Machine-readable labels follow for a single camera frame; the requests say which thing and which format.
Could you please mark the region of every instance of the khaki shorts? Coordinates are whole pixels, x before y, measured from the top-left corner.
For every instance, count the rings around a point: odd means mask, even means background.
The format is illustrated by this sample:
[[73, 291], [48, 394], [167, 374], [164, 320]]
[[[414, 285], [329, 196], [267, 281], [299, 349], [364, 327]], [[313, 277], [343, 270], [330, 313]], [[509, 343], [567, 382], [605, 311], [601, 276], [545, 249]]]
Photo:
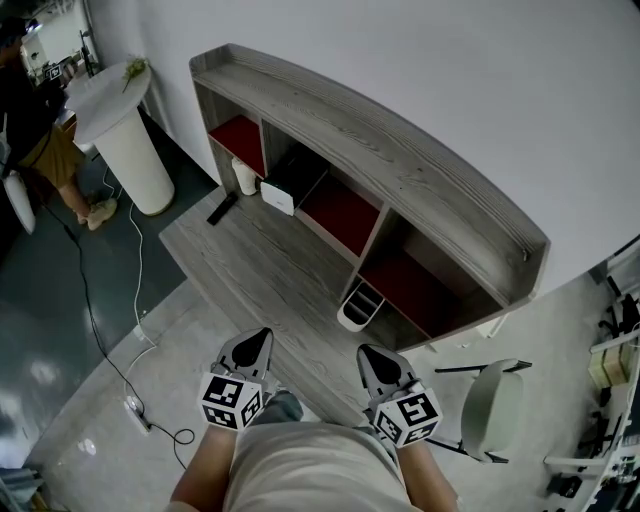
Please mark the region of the khaki shorts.
[[[47, 144], [47, 139], [49, 139], [49, 134], [40, 139], [36, 147], [19, 162], [19, 165], [35, 169], [40, 175], [47, 178], [54, 187], [59, 189], [69, 183], [78, 166], [84, 162], [85, 155], [73, 143], [71, 137], [57, 126], [51, 129], [49, 144]], [[47, 144], [47, 147], [40, 155], [45, 144]]]

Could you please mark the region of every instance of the black cable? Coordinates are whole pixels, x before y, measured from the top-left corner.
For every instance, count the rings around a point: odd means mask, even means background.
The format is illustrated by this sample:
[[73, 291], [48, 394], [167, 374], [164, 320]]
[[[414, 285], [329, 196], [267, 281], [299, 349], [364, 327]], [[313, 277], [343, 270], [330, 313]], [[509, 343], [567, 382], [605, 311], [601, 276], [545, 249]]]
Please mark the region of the black cable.
[[[93, 309], [91, 307], [91, 298], [89, 296], [89, 283], [87, 282], [87, 276], [86, 276], [86, 274], [84, 272], [84, 253], [82, 251], [82, 247], [80, 246], [80, 243], [78, 242], [78, 239], [76, 238], [76, 236], [71, 231], [71, 228], [69, 226], [67, 226], [67, 224], [65, 224], [60, 219], [60, 217], [58, 217], [55, 213], [53, 213], [53, 211], [51, 211], [51, 209], [45, 204], [44, 201], [41, 201], [41, 203], [42, 203], [42, 206], [44, 206], [44, 208], [47, 210], [47, 212], [49, 212], [49, 214], [56, 221], [58, 221], [58, 223], [60, 223], [60, 225], [64, 228], [64, 231], [67, 234], [67, 236], [69, 237], [69, 239], [73, 242], [73, 244], [78, 249], [79, 263], [80, 263], [80, 275], [82, 276], [82, 282], [84, 284], [84, 298], [85, 298], [85, 302], [86, 302], [86, 305], [87, 305], [87, 311], [89, 312], [89, 318], [91, 320], [91, 329], [93, 331], [93, 336], [94, 336], [94, 338], [96, 340], [96, 344], [98, 345], [98, 348], [100, 349], [100, 352], [102, 353], [104, 358], [107, 360], [107, 362], [111, 366], [113, 366], [115, 371], [118, 372], [118, 375], [120, 375], [120, 377], [122, 377], [122, 379], [129, 385], [129, 387], [133, 391], [133, 394], [140, 401], [140, 405], [142, 406], [142, 410], [140, 411], [140, 415], [142, 417], [144, 417], [144, 413], [145, 413], [145, 409], [146, 409], [144, 401], [142, 400], [142, 398], [140, 398], [140, 395], [138, 395], [138, 393], [136, 392], [136, 389], [133, 387], [133, 384], [131, 384], [131, 382], [129, 382], [129, 380], [122, 374], [122, 372], [118, 369], [118, 367], [111, 361], [111, 359], [109, 359], [109, 356], [107, 355], [107, 352], [104, 349], [104, 347], [102, 346], [102, 343], [100, 341], [100, 334], [99, 334], [99, 331], [98, 331], [98, 325], [97, 325], [96, 320], [95, 320], [95, 318], [93, 316]], [[168, 430], [166, 430], [165, 428], [161, 427], [157, 423], [149, 423], [149, 426], [150, 427], [156, 427], [157, 429], [159, 429], [162, 432], [164, 432], [165, 434], [167, 434], [171, 439], [173, 439], [173, 454], [176, 456], [176, 460], [180, 463], [182, 468], [186, 470], [187, 467], [184, 465], [184, 463], [182, 462], [182, 460], [178, 456], [177, 445], [188, 446], [188, 445], [192, 444], [196, 439], [195, 432], [193, 430], [191, 430], [190, 428], [183, 428], [181, 430], [178, 430], [175, 434], [171, 434]], [[189, 441], [180, 441], [178, 439], [178, 436], [180, 434], [182, 434], [183, 432], [189, 432], [191, 434], [191, 440], [189, 440]]]
[[[181, 430], [178, 430], [175, 434], [172, 434], [171, 432], [169, 432], [169, 431], [165, 430], [164, 428], [162, 428], [157, 423], [149, 423], [149, 426], [150, 427], [156, 427], [157, 429], [160, 429], [162, 432], [167, 434], [171, 439], [173, 439], [173, 454], [176, 456], [176, 459], [178, 460], [178, 462], [182, 466], [182, 469], [187, 469], [187, 466], [184, 465], [184, 462], [182, 462], [182, 460], [180, 460], [180, 457], [178, 456], [177, 445], [189, 446], [190, 444], [193, 444], [193, 442], [196, 440], [195, 432], [193, 430], [191, 430], [190, 428], [183, 428]], [[183, 432], [189, 432], [191, 434], [191, 440], [190, 441], [180, 441], [178, 439], [178, 436], [180, 434], [182, 434]]]
[[107, 362], [111, 366], [113, 366], [115, 371], [118, 372], [118, 375], [120, 375], [120, 377], [122, 377], [122, 379], [129, 385], [129, 387], [133, 391], [133, 394], [136, 396], [136, 398], [138, 400], [140, 400], [140, 404], [142, 406], [141, 413], [142, 413], [142, 415], [144, 415], [144, 412], [145, 412], [144, 401], [142, 400], [142, 398], [140, 398], [140, 395], [138, 395], [138, 393], [136, 392], [136, 389], [133, 387], [131, 382], [129, 382], [129, 380], [122, 374], [122, 372], [113, 363], [113, 361], [111, 361], [111, 359], [109, 359], [107, 351], [104, 349], [104, 347], [102, 346], [102, 343], [100, 341], [100, 334], [99, 334], [99, 331], [98, 331], [98, 325], [96, 323], [95, 317], [93, 316], [93, 308], [91, 307], [91, 298], [89, 297], [89, 283], [87, 282], [87, 276], [86, 276], [86, 274], [84, 272], [84, 253], [82, 251], [82, 246], [78, 243], [78, 239], [75, 237], [75, 235], [71, 231], [71, 228], [69, 226], [67, 226], [60, 219], [60, 217], [58, 217], [55, 213], [53, 213], [53, 211], [51, 211], [51, 208], [49, 208], [44, 203], [44, 201], [42, 202], [42, 206], [44, 206], [45, 209], [49, 212], [49, 214], [62, 225], [62, 227], [64, 228], [65, 233], [67, 233], [67, 236], [69, 237], [69, 239], [73, 242], [73, 244], [78, 249], [78, 254], [79, 254], [79, 257], [80, 257], [80, 261], [79, 261], [79, 263], [80, 263], [80, 275], [82, 276], [82, 282], [84, 284], [84, 299], [85, 299], [85, 302], [86, 302], [86, 305], [87, 305], [87, 311], [89, 312], [89, 318], [91, 320], [91, 330], [93, 331], [93, 336], [94, 336], [94, 338], [96, 340], [96, 344], [98, 345], [98, 349], [100, 350], [100, 352], [102, 353], [104, 358], [107, 360]]

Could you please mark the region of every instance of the box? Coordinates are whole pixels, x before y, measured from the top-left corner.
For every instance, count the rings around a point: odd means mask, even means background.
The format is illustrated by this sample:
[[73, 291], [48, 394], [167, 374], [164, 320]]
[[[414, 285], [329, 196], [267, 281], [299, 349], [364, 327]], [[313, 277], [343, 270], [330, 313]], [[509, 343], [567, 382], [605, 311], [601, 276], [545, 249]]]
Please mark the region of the box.
[[633, 347], [623, 343], [591, 355], [589, 374], [597, 389], [626, 384], [631, 378]]
[[431, 437], [442, 420], [442, 410], [432, 389], [381, 403], [373, 425], [397, 448]]
[[207, 423], [236, 432], [248, 427], [264, 407], [260, 384], [213, 373], [202, 376], [198, 397]]

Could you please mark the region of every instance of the power strip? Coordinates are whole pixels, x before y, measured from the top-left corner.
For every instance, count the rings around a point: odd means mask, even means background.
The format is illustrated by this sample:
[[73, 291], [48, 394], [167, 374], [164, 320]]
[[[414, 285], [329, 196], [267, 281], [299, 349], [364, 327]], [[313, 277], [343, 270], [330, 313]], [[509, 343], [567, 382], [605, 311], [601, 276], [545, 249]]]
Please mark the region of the power strip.
[[135, 424], [140, 433], [144, 436], [148, 436], [151, 432], [151, 425], [149, 425], [149, 422], [142, 415], [142, 411], [140, 410], [140, 406], [137, 402], [138, 400], [136, 398], [128, 396], [123, 402], [124, 408], [127, 411], [127, 416], [131, 418], [131, 421]]

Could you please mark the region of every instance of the white cube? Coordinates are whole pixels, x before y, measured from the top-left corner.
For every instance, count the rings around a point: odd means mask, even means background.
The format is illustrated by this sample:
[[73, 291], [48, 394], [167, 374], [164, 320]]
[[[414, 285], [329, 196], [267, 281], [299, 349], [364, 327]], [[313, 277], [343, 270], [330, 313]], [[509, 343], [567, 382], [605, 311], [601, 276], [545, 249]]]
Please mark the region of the white cube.
[[380, 404], [373, 425], [400, 448], [431, 436], [441, 419], [436, 395], [426, 389]]
[[205, 373], [198, 407], [207, 423], [240, 432], [262, 410], [262, 386], [255, 382]]

